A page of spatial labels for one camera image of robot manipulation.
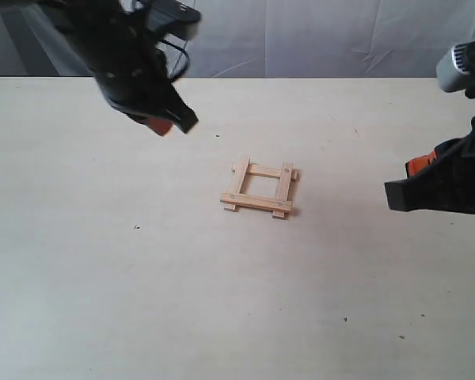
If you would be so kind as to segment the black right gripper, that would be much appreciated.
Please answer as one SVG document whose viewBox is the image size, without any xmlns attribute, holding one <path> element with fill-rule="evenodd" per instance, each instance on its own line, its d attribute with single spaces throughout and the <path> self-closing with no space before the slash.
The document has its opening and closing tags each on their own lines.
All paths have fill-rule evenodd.
<svg viewBox="0 0 475 380">
<path fill-rule="evenodd" d="M 437 158 L 442 165 L 431 165 Z M 468 135 L 410 159 L 405 172 L 408 178 L 384 183 L 390 210 L 475 215 L 475 117 Z"/>
</svg>

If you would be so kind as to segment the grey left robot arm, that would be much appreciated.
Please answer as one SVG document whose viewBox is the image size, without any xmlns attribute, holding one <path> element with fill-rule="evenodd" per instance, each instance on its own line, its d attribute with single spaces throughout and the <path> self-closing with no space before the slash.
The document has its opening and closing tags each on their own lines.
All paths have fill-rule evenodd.
<svg viewBox="0 0 475 380">
<path fill-rule="evenodd" d="M 178 1 L 145 1 L 127 12 L 119 1 L 40 1 L 41 11 L 94 77 L 105 100 L 139 124 L 188 133 L 197 115 L 181 99 L 158 48 L 169 34 L 190 40 L 201 14 Z"/>
</svg>

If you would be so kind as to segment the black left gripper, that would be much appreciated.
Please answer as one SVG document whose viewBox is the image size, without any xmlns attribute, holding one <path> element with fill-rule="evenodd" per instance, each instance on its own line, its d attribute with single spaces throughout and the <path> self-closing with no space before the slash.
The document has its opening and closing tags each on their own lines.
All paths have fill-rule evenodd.
<svg viewBox="0 0 475 380">
<path fill-rule="evenodd" d="M 161 137 L 173 125 L 187 134 L 198 124 L 143 42 L 136 20 L 123 8 L 63 7 L 60 25 L 116 111 Z"/>
</svg>

